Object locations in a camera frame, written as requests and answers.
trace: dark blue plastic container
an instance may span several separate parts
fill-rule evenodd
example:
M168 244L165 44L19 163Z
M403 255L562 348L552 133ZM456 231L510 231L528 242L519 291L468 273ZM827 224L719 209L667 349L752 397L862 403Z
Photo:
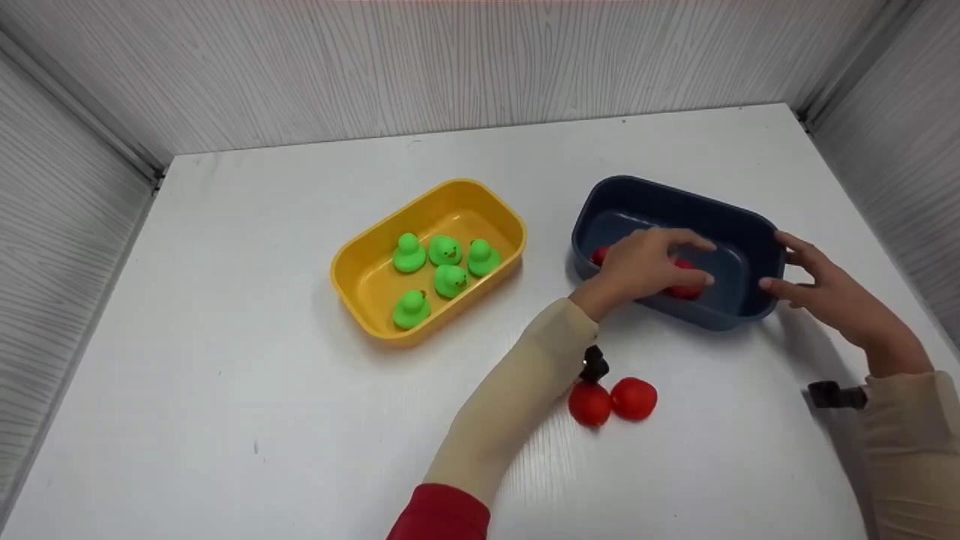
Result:
M766 276L783 277L786 252L774 239L773 223L749 210L633 176L607 178L587 197L571 238L577 274L587 279L599 272L589 261L597 248L651 227L688 228L713 241L714 252L683 246L678 255L710 272L716 283L696 301L657 294L638 302L712 331L758 321L774 310L776 299L756 285Z

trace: yellow tray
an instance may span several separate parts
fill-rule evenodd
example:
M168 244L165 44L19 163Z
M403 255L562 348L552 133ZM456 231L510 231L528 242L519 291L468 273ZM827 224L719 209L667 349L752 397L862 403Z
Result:
M395 270L393 252L403 233L416 234L424 248L434 234L453 236L465 247L474 238L484 238L500 252L502 262L482 279L470 275L468 289L447 300L433 287L436 267L429 260L412 274ZM330 280L370 336L391 346L413 347L513 274L526 244L523 221L492 191L473 180L450 180L347 242L330 263ZM466 255L460 266L467 268ZM426 291L431 313L405 331L394 325L392 315L400 295L410 289Z

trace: tray rim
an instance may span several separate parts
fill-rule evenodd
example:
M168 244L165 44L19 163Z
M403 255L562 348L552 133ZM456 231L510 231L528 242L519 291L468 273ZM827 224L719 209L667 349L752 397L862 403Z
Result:
M365 320L363 319L363 317L360 316L360 313L359 313L359 311L357 310L357 308L354 306L354 304L353 304L352 302L348 302L346 291L344 290L344 288L340 285L340 283L337 281L336 277L334 276L334 269L337 267L337 262L340 260L340 256L343 254L343 252L344 252L348 247L350 247L351 245L353 245L354 243L356 243L357 241L359 241L361 238L363 238L364 236L366 236L366 235L367 235L368 233L370 233L371 231L375 230L375 229L378 228L378 227L383 226L383 225L384 225L387 221L389 221L390 219L392 219L392 218L394 218L395 216L403 213L405 210L409 209L411 206L413 206L414 204L418 203L421 199L424 199L424 198L426 198L427 196L433 194L434 192L439 191L439 190L441 190L441 189L444 189L445 187L449 187L450 185L453 185L453 184L473 184L473 185L477 185L477 186L479 186L481 189L483 189L484 191L486 191L489 195L491 195L491 196L493 197L493 199L494 199L501 207L503 207L505 210L507 210L507 212L510 214L510 216L513 217L513 218L516 220L517 224L520 226L520 244L519 244L519 246L517 247L516 251L515 251L512 255L510 255L510 256L507 257L507 258L504 258L504 259L500 262L500 265L497 266L492 272L490 272L490 274L487 274L486 276L484 276L483 278L481 278L480 280L478 280L477 283L476 283L476 285L473 286L473 288L471 288L469 291L467 291L467 292L464 293L464 294L458 295L458 296L457 296L456 298L454 298L453 300L451 300L451 301L447 302L446 304L444 304L440 309L437 309L436 311L433 311L432 313L430 313L430 316L427 317L427 319L426 319L422 324L417 325L415 328L413 328L413 329L411 329L411 330L409 330L409 331L404 331L404 332L400 332L400 333L385 333L385 332L377 331L377 330L371 328L371 326L367 324L367 321L365 321ZM514 209L512 209L512 208L510 207L510 205L508 205L503 199L501 199L496 193L494 193L492 189L490 189L489 187L487 187L486 185L484 185L484 184L481 183L481 182L478 182L478 181L476 181L476 180L474 180L474 179L472 179L472 178L453 178L453 179L450 179L450 180L443 181L443 182L441 182L441 183L439 183L439 184L437 184L437 185L434 185L434 186L431 187L430 189L424 191L420 196L418 196L418 197L416 197L415 199L411 200L411 201L410 201L409 203L407 203L406 205L403 205L403 206L400 207L399 209L397 209L397 210L395 210L394 212L388 214L386 217L380 219L379 221L377 221L377 222L374 223L373 225L370 225L369 227L367 227L367 228L366 228L364 231L362 231L360 234L358 234L358 235L354 236L353 238L351 238L350 240L348 240L347 243L345 243L343 246L340 247L339 250L337 250L337 254L333 256L333 260L330 262L329 278L330 278L330 282L333 284L333 288L337 291L337 296L340 298L340 302L341 302L344 306L347 307L347 310L350 312L350 315L353 316L353 320L356 321L356 323L357 323L358 325L360 325L360 328L362 328L362 329L367 333L367 335L369 335L370 337L376 338L376 339L378 339L378 340L381 340L381 341L383 341L383 342L385 342L385 343L389 343L389 342L392 342L392 341L407 341L407 340L411 340L411 339L416 339L417 336L419 336L419 335L422 334L422 333L429 335L429 333L431 333L431 332L433 332L433 331L436 331L436 330L439 330L440 328L442 328L443 325L445 325L445 324L448 322L448 321L443 320L442 315L444 315L444 314L447 313L448 311L454 309L454 308L455 308L456 306L458 306L459 304L463 304L464 302L470 302L470 301L472 301L474 298L477 298L477 297L473 296L472 293L477 292L478 289L479 289L479 287L480 287L484 282L487 282L487 281L490 280L491 278L500 275L502 272L510 272L510 271L513 271L513 270L514 270L514 266L515 266L515 265L514 265L514 262L515 262L517 259L520 258L520 256L523 254L523 250L526 249L526 247L527 247L527 227L526 227L526 224L523 223L523 219L520 218L519 214L517 214L517 213L514 211Z

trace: wall panel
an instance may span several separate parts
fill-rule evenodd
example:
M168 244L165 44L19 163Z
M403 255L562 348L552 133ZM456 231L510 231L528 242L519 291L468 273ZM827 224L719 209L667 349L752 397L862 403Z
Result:
M960 343L960 3L927 0L814 134L887 249Z
M0 514L149 200L0 54Z
M799 105L881 0L0 0L164 159Z

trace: white table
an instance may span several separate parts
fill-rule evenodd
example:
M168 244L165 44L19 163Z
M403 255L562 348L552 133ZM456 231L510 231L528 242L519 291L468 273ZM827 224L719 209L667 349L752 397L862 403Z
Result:
M784 105L180 156L4 540L384 536L459 405L570 291L577 212L618 173L753 209L817 243L960 380ZM525 219L520 275L417 349L376 349L339 304L330 260L455 177ZM656 412L594 435L559 409L507 476L492 539L866 535L862 479L855 463L848 479L830 437L847 455L836 426L852 412L811 413L801 395L813 380L866 375L836 332L780 309L710 333L631 306L599 344L609 384L651 381Z

